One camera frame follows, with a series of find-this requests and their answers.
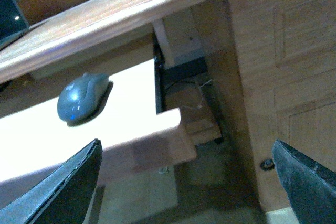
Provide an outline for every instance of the tiled floor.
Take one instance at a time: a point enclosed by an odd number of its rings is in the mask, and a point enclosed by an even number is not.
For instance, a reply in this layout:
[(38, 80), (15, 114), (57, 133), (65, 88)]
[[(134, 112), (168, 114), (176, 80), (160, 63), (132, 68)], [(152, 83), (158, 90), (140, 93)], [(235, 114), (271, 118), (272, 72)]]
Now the tiled floor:
[(90, 224), (266, 223), (230, 144), (209, 142), (198, 158), (107, 185)]

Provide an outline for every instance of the computer monitor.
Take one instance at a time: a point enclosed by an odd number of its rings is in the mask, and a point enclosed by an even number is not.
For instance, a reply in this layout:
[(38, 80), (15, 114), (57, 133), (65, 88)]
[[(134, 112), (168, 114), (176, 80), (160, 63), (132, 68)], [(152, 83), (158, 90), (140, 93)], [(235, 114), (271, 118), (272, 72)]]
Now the computer monitor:
[(16, 0), (0, 0), (0, 50), (28, 29), (29, 24)]

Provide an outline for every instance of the computer mouse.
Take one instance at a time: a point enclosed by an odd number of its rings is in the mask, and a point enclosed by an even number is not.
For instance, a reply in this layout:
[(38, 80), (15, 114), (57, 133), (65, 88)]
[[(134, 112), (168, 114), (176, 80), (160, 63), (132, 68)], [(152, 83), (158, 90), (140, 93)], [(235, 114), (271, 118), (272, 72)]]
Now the computer mouse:
[(60, 119), (76, 123), (90, 117), (97, 110), (109, 87), (107, 74), (85, 73), (70, 82), (61, 92), (57, 102)]

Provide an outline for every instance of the wooden desk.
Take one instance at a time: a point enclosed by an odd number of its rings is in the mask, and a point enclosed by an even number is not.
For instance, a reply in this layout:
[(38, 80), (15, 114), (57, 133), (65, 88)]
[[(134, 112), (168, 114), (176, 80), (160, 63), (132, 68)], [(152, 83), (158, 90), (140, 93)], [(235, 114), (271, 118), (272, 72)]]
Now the wooden desk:
[(90, 0), (0, 51), (0, 83), (204, 0)]

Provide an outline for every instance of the cabinet door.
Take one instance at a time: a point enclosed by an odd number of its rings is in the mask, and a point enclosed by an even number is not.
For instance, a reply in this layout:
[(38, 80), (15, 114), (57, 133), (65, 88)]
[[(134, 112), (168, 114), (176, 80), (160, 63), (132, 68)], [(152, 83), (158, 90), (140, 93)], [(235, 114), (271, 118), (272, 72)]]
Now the cabinet door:
[(289, 206), (271, 158), (280, 138), (336, 170), (336, 0), (229, 0), (260, 203)]

